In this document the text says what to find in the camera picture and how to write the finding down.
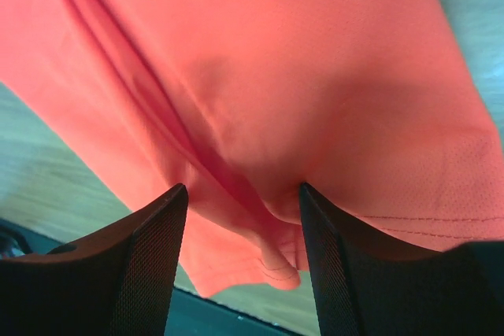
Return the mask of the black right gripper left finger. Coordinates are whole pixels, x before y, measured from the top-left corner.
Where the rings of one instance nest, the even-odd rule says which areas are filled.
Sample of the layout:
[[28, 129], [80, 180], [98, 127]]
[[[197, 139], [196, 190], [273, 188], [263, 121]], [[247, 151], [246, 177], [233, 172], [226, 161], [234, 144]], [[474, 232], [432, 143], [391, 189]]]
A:
[[177, 184], [87, 236], [1, 262], [3, 335], [162, 335], [187, 217]]

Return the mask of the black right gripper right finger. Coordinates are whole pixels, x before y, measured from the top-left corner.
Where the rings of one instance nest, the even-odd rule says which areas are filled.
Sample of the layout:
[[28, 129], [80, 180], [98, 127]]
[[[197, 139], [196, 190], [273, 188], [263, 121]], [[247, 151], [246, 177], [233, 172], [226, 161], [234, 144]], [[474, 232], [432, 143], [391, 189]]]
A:
[[436, 252], [368, 225], [307, 183], [298, 195], [323, 335], [502, 334], [502, 242]]

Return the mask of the orange t-shirt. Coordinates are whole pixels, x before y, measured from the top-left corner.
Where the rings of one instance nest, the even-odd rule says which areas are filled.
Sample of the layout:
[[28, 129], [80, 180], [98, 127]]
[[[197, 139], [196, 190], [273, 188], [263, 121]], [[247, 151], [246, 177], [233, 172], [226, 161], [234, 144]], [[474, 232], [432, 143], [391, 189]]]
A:
[[439, 0], [1, 0], [1, 79], [130, 209], [171, 186], [199, 294], [298, 287], [309, 183], [443, 251], [503, 236], [503, 154]]

